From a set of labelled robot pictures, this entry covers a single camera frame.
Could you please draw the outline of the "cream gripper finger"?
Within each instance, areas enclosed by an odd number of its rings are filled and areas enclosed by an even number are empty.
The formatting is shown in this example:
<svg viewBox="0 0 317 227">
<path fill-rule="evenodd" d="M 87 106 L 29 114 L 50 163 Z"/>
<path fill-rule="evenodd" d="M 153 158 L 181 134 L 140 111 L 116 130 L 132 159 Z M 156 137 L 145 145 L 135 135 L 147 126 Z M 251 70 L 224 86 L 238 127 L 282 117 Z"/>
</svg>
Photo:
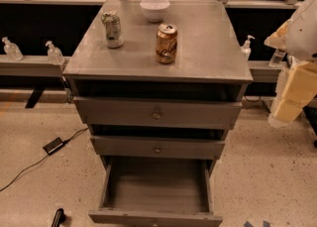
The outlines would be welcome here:
<svg viewBox="0 0 317 227">
<path fill-rule="evenodd" d="M 317 95 L 317 63 L 303 61 L 291 69 L 284 68 L 275 92 L 267 121 L 280 128 L 292 123 Z"/>
</svg>

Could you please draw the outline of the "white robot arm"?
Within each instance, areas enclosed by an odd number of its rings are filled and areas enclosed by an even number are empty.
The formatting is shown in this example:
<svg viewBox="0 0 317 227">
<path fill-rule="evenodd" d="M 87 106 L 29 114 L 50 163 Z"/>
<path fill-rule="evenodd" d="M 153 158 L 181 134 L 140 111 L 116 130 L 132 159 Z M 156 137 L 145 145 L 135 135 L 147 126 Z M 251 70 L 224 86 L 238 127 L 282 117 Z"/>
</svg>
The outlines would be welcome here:
<svg viewBox="0 0 317 227">
<path fill-rule="evenodd" d="M 291 58 L 290 68 L 278 75 L 267 119 L 280 128 L 292 123 L 317 95 L 317 0 L 304 0 L 264 44 Z"/>
</svg>

